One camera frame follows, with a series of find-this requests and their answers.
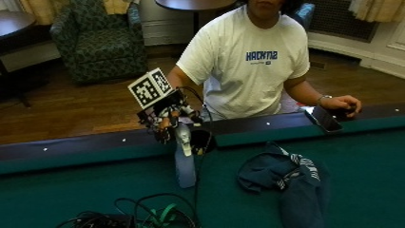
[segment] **wooden floor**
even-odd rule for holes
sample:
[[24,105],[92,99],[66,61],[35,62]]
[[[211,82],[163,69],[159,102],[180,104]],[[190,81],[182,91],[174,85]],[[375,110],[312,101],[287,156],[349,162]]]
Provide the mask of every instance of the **wooden floor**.
[[[150,69],[160,67],[167,74],[176,63],[171,58],[176,51],[178,47],[151,47]],[[363,68],[356,59],[336,54],[313,50],[311,60],[308,80],[321,93],[351,94],[365,105],[405,102],[404,79]],[[23,73],[27,78],[40,75],[50,84],[27,93],[31,108],[15,98],[0,100],[0,144],[144,128],[138,118],[140,106],[127,88],[135,80],[76,86],[62,60],[28,67]],[[191,105],[199,108],[200,103],[188,95]],[[285,112],[297,109],[285,94],[283,105]]]

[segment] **green patterned armchair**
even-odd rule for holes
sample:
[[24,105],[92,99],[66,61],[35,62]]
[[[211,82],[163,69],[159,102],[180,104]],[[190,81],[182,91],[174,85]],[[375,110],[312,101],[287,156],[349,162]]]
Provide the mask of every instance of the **green patterned armchair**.
[[94,84],[143,75],[147,55],[139,16],[110,15],[103,0],[71,0],[51,27],[52,40],[75,84]]

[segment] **dark blue cloth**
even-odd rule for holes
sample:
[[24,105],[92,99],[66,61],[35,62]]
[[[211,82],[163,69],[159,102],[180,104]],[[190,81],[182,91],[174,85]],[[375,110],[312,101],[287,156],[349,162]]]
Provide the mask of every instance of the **dark blue cloth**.
[[265,152],[240,168],[240,186],[260,194],[280,189],[280,216],[285,228],[323,228],[329,201],[329,173],[323,163],[289,154],[269,142]]

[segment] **robotic hand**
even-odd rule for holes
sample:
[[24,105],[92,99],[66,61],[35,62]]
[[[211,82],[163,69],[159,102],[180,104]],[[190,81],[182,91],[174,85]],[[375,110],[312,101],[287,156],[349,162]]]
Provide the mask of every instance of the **robotic hand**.
[[179,118],[187,115],[195,123],[203,123],[200,112],[191,108],[187,96],[178,88],[155,105],[139,113],[140,123],[154,130],[155,138],[160,143],[176,140],[175,128]]

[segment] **table leg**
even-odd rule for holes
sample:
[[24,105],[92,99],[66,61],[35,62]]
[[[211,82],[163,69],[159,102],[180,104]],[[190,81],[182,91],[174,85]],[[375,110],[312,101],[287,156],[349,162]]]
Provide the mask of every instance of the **table leg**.
[[200,15],[199,12],[195,12],[194,14],[194,35],[199,32],[200,30]]
[[18,99],[20,100],[22,103],[24,103],[26,107],[31,107],[31,104],[28,103],[28,100],[23,94],[23,92],[19,90],[16,84],[14,83],[14,80],[10,78],[10,72],[3,64],[3,61],[0,59],[0,73],[2,73],[2,78],[4,80],[3,89],[8,90],[11,94],[14,94]]

